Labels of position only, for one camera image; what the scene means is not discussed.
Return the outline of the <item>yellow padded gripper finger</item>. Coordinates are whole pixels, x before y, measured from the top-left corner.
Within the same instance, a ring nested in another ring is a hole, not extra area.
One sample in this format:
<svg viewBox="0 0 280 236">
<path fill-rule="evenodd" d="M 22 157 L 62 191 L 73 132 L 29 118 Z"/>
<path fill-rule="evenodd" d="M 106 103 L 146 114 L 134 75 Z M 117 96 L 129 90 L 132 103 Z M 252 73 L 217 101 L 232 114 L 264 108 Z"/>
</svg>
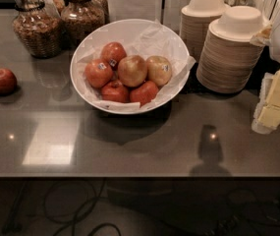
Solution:
<svg viewBox="0 0 280 236">
<path fill-rule="evenodd" d="M 254 34 L 250 40 L 250 44 L 255 46 L 268 46 L 270 44 L 271 26 L 267 26 Z"/>
<path fill-rule="evenodd" d="M 280 69 L 266 73 L 261 82 L 259 103 L 256 105 L 252 129 L 259 134 L 270 134 L 280 126 Z"/>
</svg>

